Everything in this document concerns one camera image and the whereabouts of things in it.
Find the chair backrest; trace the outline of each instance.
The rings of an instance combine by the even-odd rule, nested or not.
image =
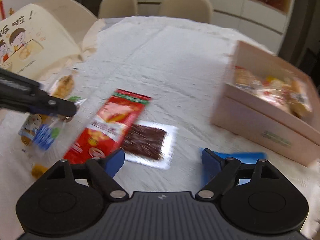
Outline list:
[[[211,23],[213,8],[209,0],[163,0],[159,16]]]
[[[137,0],[102,0],[98,17],[119,18],[129,17],[138,14]]]
[[[91,26],[98,20],[86,7],[74,0],[42,0],[35,3],[49,11],[80,44]]]

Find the cartoon child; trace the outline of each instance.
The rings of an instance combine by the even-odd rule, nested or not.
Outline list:
[[[14,47],[14,52],[23,47],[26,43],[24,41],[26,34],[24,28],[14,30],[9,38],[10,45]]]
[[[0,65],[3,64],[9,58],[10,48],[7,47],[7,44],[4,40],[0,41]]]

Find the metal screw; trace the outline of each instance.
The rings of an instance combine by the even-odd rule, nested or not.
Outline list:
[[[212,198],[214,193],[211,190],[201,190],[198,192],[198,195],[201,198]]]
[[[110,193],[110,196],[113,198],[123,198],[125,197],[126,192],[124,192],[123,190],[114,190]]]
[[[56,103],[57,103],[57,102],[54,101],[54,100],[49,100],[49,101],[48,101],[48,104],[49,104],[50,106],[54,106]]]

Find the round table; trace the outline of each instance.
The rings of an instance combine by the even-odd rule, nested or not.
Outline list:
[[[75,90],[90,96],[43,159],[50,166],[63,157],[103,102],[117,89],[153,98],[140,120],[178,128],[168,170],[125,162],[115,180],[133,191],[191,191],[201,188],[200,148],[213,151],[265,152],[308,199],[309,216],[302,232],[311,236],[319,211],[319,174],[281,155],[210,124],[225,66],[237,40],[262,45],[236,30],[166,17],[107,19],[97,52],[77,64]],[[0,239],[22,233],[15,203],[34,182],[29,159],[21,151],[18,130],[27,114],[10,112],[0,130]]]

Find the green stripe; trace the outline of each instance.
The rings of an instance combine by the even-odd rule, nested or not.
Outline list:
[[[129,100],[129,101],[132,101],[132,102],[135,102],[135,103],[140,103],[140,104],[143,104],[143,105],[146,105],[147,103],[149,103],[148,100],[143,100],[143,99],[135,98],[135,97],[128,96],[128,95],[124,95],[124,94],[120,94],[120,93],[117,93],[117,92],[115,92],[113,95],[114,95],[115,97],[124,98],[124,99],[127,99],[127,100]]]

